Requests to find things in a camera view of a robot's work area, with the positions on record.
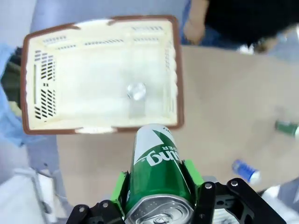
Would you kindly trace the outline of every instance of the tabletop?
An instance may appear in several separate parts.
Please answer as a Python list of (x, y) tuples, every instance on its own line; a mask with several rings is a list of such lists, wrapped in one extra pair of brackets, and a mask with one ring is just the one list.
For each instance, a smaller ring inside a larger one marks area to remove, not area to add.
[[(242, 159), (261, 172), (255, 190), (296, 178), (299, 145), (274, 123), (297, 118), (299, 65), (198, 47), (182, 47), (182, 57), (185, 125), (172, 131), (180, 158), (223, 184)], [(135, 133), (57, 136), (70, 204), (107, 199), (119, 173), (130, 169), (134, 140)]]

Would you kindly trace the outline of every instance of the sprite can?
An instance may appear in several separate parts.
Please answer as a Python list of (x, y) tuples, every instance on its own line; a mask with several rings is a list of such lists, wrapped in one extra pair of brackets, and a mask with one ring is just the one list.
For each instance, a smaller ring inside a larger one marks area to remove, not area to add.
[(194, 205), (181, 167), (167, 127), (147, 125), (138, 130), (125, 207), (127, 224), (190, 222)]

